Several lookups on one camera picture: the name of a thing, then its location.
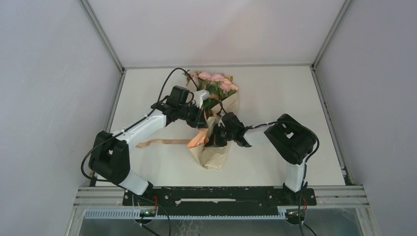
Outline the pink fake rose sprig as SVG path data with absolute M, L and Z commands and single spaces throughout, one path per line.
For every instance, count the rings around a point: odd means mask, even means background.
M 210 83 L 211 75 L 207 72 L 186 70 L 183 72 L 186 79 L 186 86 L 192 88 L 194 91 L 206 89 Z

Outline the pink fake rose stem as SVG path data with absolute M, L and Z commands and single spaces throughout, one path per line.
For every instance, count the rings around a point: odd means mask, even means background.
M 199 86 L 209 92 L 209 99 L 214 101 L 223 101 L 239 91 L 238 86 L 234 83 L 234 77 L 226 74 L 210 75 L 202 72 L 197 76 Z

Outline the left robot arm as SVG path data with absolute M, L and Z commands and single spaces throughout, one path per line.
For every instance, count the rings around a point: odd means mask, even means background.
M 115 133 L 99 132 L 86 155 L 88 167 L 103 181 L 134 193 L 140 204 L 150 204 L 154 198 L 151 183 L 131 169 L 130 153 L 152 133 L 178 119 L 192 128 L 207 128 L 204 101 L 209 97 L 204 89 L 191 92 L 174 86 L 170 95 L 152 104 L 143 118 Z

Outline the tan ribbon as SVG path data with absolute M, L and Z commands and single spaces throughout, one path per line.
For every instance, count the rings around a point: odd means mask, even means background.
M 190 139 L 153 139 L 146 142 L 138 143 L 136 148 L 146 148 L 151 144 L 164 144 L 164 145 L 186 145 L 190 142 Z

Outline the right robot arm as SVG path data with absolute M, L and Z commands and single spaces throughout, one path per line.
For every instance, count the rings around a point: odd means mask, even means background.
M 272 144 L 287 163 L 283 184 L 286 187 L 286 202 L 296 205 L 303 199 L 307 162 L 320 146 L 319 138 L 313 131 L 301 125 L 289 114 L 283 114 L 272 122 L 245 126 L 230 112 L 223 115 L 219 124 L 213 127 L 205 147 L 225 147 L 229 141 L 243 148 Z

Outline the brown wrapping paper sheet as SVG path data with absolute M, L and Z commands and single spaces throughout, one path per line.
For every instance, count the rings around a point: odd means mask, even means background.
M 205 105 L 208 128 L 199 129 L 198 134 L 187 144 L 197 164 L 205 169 L 220 170 L 227 160 L 228 141 L 220 135 L 220 118 L 228 112 L 238 113 L 239 95 L 233 92 L 227 98 L 212 96 Z

